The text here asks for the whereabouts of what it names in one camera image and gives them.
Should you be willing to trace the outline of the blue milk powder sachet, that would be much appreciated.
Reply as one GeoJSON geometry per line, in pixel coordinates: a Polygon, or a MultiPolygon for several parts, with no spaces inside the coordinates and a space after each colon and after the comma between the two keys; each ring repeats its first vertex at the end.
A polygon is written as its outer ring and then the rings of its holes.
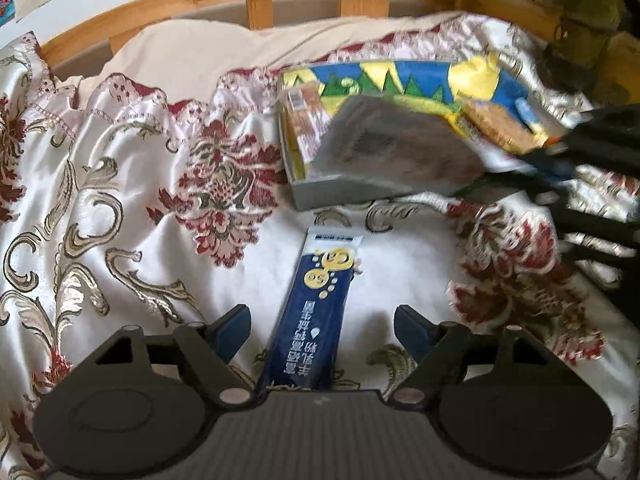
{"type": "Polygon", "coordinates": [[[346,300],[363,234],[342,226],[311,226],[257,391],[332,387],[346,300]]]}

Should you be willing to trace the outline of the grey transparent snack bag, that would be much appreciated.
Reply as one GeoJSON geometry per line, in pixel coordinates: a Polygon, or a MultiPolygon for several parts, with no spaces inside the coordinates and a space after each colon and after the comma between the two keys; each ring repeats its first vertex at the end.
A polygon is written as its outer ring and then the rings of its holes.
{"type": "Polygon", "coordinates": [[[480,155],[433,114],[377,96],[351,96],[333,115],[314,168],[398,190],[451,195],[481,177],[480,155]]]}

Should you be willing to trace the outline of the pink wafer snack packet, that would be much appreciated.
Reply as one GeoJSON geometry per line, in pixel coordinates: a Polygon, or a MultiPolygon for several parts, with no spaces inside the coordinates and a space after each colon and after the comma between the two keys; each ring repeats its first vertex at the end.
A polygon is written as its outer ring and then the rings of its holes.
{"type": "Polygon", "coordinates": [[[281,99],[293,129],[297,149],[305,164],[314,161],[328,130],[331,116],[322,104],[316,80],[294,84],[281,99]]]}

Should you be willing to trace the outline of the cracker packet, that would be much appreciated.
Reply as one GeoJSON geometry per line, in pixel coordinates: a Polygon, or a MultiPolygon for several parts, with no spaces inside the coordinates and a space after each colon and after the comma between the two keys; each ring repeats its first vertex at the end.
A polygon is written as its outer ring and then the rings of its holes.
{"type": "Polygon", "coordinates": [[[536,136],[498,103],[465,100],[461,111],[483,136],[506,152],[524,155],[539,146],[536,136]]]}

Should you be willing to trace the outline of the floral satin bedspread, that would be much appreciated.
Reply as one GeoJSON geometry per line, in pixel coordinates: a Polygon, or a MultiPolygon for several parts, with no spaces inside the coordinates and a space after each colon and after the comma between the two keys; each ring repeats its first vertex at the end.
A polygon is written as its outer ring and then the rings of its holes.
{"type": "MultiPolygon", "coordinates": [[[[494,58],[569,124],[588,101],[544,88],[538,46],[518,26],[460,14],[322,58],[494,58]]],[[[77,87],[55,81],[34,36],[3,48],[3,478],[46,473],[32,433],[40,398],[124,324],[164,334],[245,302],[254,325],[233,367],[255,379],[315,223],[366,230],[337,355],[339,387],[390,390],[412,371],[392,333],[398,304],[436,321],[500,323],[471,296],[462,239],[427,200],[295,209],[274,108],[286,66],[230,70],[208,102],[171,103],[159,88],[111,74],[81,106],[77,87]]]]}

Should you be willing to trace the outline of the grey tray with colourful lining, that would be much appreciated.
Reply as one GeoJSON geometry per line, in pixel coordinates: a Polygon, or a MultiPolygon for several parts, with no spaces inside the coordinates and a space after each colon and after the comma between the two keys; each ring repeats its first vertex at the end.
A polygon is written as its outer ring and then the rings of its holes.
{"type": "Polygon", "coordinates": [[[494,58],[316,63],[278,80],[285,169],[299,210],[532,171],[551,140],[525,87],[494,58]]]}

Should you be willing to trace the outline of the cream pillow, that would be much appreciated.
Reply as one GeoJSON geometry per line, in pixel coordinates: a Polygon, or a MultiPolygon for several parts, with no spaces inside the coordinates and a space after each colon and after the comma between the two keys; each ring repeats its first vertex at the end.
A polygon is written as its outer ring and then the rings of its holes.
{"type": "Polygon", "coordinates": [[[171,103],[208,102],[218,79],[230,70],[305,63],[392,32],[430,30],[457,15],[450,11],[420,18],[350,16],[264,30],[225,22],[170,20],[138,32],[96,75],[84,77],[75,68],[70,76],[55,81],[77,87],[81,106],[111,74],[123,74],[142,86],[159,88],[171,103]]]}

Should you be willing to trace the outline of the wooden bed frame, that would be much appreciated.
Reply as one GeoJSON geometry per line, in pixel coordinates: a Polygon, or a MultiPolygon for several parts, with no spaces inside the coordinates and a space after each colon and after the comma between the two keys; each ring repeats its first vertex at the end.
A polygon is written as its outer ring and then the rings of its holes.
{"type": "MultiPolygon", "coordinates": [[[[392,0],[336,0],[339,16],[386,18],[392,0]]],[[[517,24],[540,39],[551,41],[559,29],[560,12],[544,10],[525,0],[412,0],[431,4],[435,10],[485,14],[517,24]]],[[[146,26],[175,18],[186,12],[245,4],[248,28],[261,30],[273,25],[273,0],[134,0],[101,13],[49,40],[41,47],[43,59],[52,67],[73,58],[102,41],[113,54],[146,26]]]]}

